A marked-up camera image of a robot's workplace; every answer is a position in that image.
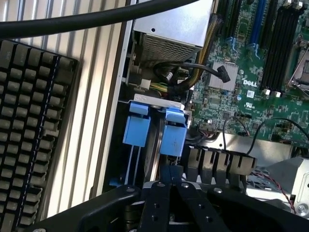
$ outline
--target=sticker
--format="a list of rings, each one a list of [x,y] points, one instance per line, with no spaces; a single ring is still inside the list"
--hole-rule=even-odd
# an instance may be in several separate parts
[[[254,91],[248,90],[248,92],[247,92],[247,98],[254,98],[254,94],[255,94]]]

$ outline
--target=metal mesh grille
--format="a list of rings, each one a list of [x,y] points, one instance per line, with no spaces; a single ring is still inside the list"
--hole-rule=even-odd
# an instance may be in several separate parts
[[[200,48],[165,38],[144,35],[142,63],[151,67],[156,61],[182,61],[196,53]]]

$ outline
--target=black keyboard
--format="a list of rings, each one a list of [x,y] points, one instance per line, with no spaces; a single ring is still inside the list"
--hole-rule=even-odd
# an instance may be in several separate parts
[[[78,61],[0,41],[0,231],[36,219]]]

